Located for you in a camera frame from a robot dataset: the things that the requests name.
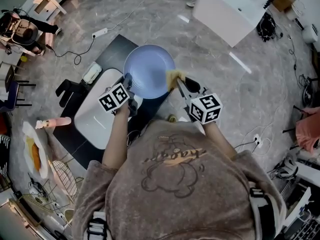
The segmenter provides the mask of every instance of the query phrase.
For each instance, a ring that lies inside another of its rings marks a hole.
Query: white basin
[[[193,16],[234,47],[256,28],[268,0],[196,0]]]
[[[123,74],[114,68],[106,70],[93,86],[79,110],[74,116],[76,129],[97,149],[104,150],[110,138],[115,116],[106,111],[98,103],[98,97],[107,87],[111,87]],[[134,96],[141,106],[143,99]]]

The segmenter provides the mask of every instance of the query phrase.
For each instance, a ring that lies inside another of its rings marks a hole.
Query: brown t-shirt
[[[249,180],[281,196],[251,154],[234,161],[191,123],[155,121],[116,171],[89,164],[72,221],[82,240],[94,211],[104,209],[114,240],[255,240]]]

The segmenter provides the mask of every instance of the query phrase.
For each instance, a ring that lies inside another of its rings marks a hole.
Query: pink cloth
[[[307,117],[298,121],[295,126],[295,135],[298,145],[314,153],[314,144],[320,139],[320,107],[304,108]]]

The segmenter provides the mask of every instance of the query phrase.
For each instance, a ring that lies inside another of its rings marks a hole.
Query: black tabletop
[[[117,69],[123,72],[126,58],[138,45],[126,39],[122,35],[118,35],[108,47],[102,52],[102,54],[95,61],[102,67],[102,73],[108,69]],[[81,81],[81,84],[87,87],[88,92],[97,82],[97,79],[93,84],[86,84]],[[59,126],[54,129],[53,135],[58,139],[62,146],[84,167],[88,168],[91,160],[102,161],[104,150],[94,147],[82,134],[76,129],[74,123],[74,117],[85,100],[88,93],[80,95],[74,93],[67,105],[65,106],[61,117],[70,117],[72,123],[65,126]],[[169,93],[155,98],[155,99],[144,99],[138,113],[133,116],[128,122],[128,133],[129,141],[132,141],[141,131],[148,122],[155,116],[159,107],[168,97]]]

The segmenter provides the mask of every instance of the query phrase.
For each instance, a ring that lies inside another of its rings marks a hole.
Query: blue bowl
[[[128,55],[123,72],[132,76],[131,92],[143,99],[156,99],[168,91],[166,71],[175,69],[175,62],[165,49],[146,44]]]

